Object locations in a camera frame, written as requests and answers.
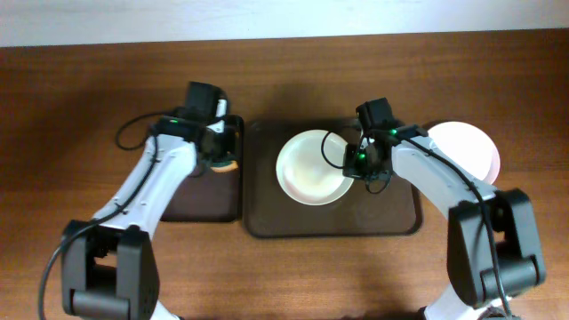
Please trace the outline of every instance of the round white plate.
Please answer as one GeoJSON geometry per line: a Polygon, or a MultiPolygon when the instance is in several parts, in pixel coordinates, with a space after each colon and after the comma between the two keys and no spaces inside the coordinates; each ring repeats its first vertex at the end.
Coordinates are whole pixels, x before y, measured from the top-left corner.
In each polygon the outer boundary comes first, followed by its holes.
{"type": "Polygon", "coordinates": [[[487,183],[494,183],[500,172],[500,154],[482,130],[472,124],[446,122],[429,129],[429,136],[456,164],[487,183]]]}
{"type": "MultiPolygon", "coordinates": [[[[337,200],[354,182],[322,158],[320,147],[324,130],[299,133],[288,140],[276,160],[276,179],[283,191],[301,204],[322,205],[337,200]]],[[[325,143],[325,154],[333,164],[342,165],[348,143],[332,133],[325,143]]]]}

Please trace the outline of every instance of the wooden table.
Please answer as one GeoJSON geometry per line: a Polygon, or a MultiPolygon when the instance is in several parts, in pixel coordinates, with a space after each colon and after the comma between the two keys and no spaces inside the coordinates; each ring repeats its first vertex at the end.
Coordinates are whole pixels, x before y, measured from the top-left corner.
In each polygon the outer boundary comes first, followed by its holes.
{"type": "MultiPolygon", "coordinates": [[[[190,80],[224,88],[246,120],[353,116],[386,96],[407,123],[480,127],[501,153],[496,185],[533,200],[548,269],[512,308],[569,319],[568,30],[0,49],[1,319],[36,317],[63,227],[89,219],[133,168],[140,152],[115,148],[115,129],[180,105],[190,80]]],[[[240,223],[163,224],[161,301],[207,319],[415,310],[448,283],[445,220],[422,202],[424,225],[409,237],[262,241],[240,223]]],[[[50,319],[68,318],[59,273],[58,263],[50,319]]]]}

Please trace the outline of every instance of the white background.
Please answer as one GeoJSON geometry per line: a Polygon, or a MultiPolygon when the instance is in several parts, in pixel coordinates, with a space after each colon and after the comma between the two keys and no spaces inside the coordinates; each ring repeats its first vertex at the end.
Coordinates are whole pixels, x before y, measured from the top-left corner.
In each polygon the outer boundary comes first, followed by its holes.
{"type": "Polygon", "coordinates": [[[569,0],[0,0],[0,46],[569,27],[569,0]]]}

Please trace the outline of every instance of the dark brown tray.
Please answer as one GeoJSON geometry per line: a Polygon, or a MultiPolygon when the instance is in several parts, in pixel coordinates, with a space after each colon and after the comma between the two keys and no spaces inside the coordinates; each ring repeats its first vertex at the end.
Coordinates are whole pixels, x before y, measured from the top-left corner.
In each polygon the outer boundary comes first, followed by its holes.
{"type": "Polygon", "coordinates": [[[290,138],[306,130],[323,129],[356,143],[357,131],[341,129],[353,121],[260,120],[246,127],[243,220],[253,236],[407,236],[420,228],[418,191],[397,176],[379,195],[367,193],[365,184],[356,180],[346,195],[319,206],[292,200],[278,185],[276,158],[290,138]]]}

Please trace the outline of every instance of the brown table surface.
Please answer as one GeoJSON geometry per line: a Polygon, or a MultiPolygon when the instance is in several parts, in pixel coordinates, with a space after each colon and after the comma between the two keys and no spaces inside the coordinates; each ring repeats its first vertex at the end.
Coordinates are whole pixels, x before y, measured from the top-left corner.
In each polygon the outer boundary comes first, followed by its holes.
{"type": "MultiPolygon", "coordinates": [[[[137,162],[140,151],[115,148],[115,129],[180,105],[190,80],[224,88],[246,120],[353,116],[386,96],[407,123],[480,127],[501,153],[496,185],[533,200],[548,270],[512,308],[569,319],[568,30],[0,49],[1,319],[36,317],[61,230],[89,219],[137,162]]],[[[267,241],[240,223],[162,224],[160,300],[186,318],[415,310],[448,283],[445,220],[421,201],[424,225],[409,237],[267,241]]],[[[68,318],[60,305],[58,263],[48,318],[68,318]]]]}

